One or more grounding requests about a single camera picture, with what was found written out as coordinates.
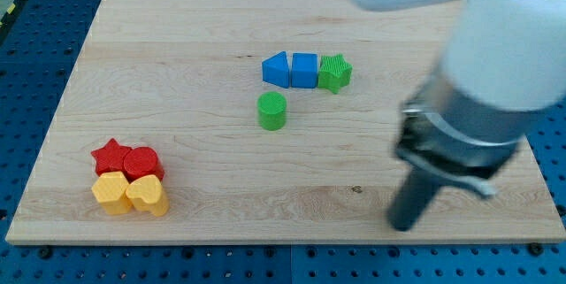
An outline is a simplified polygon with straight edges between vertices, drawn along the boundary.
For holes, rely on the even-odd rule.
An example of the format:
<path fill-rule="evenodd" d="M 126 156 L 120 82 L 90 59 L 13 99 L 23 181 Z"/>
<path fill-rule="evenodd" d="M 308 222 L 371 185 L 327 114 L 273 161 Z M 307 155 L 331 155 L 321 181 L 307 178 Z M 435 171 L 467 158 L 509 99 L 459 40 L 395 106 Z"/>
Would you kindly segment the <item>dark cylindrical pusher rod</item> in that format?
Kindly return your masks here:
<path fill-rule="evenodd" d="M 419 220 L 441 188 L 431 173 L 413 168 L 386 212 L 390 225 L 408 231 Z"/>

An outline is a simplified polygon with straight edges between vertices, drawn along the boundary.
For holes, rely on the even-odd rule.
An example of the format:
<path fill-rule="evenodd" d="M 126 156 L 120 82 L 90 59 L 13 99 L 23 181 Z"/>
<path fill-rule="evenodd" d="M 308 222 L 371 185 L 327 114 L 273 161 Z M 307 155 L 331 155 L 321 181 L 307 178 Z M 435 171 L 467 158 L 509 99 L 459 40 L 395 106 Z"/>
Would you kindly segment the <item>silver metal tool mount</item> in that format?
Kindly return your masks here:
<path fill-rule="evenodd" d="M 496 195 L 488 180 L 510 159 L 536 111 L 510 111 L 480 102 L 439 66 L 402 106 L 395 153 L 412 166 L 399 194 L 432 198 L 441 187 Z"/>

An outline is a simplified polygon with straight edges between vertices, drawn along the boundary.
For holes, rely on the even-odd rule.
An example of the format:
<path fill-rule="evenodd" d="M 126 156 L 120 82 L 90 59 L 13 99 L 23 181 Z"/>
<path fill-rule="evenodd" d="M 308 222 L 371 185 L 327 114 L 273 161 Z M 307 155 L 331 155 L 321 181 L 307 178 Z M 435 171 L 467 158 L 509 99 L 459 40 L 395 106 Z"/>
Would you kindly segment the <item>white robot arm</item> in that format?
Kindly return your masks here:
<path fill-rule="evenodd" d="M 352 0 L 368 11 L 453 0 Z M 565 0 L 464 0 L 423 86 L 402 106 L 397 157 L 411 172 L 387 211 L 412 228 L 443 187 L 489 198 L 490 178 L 565 95 Z"/>

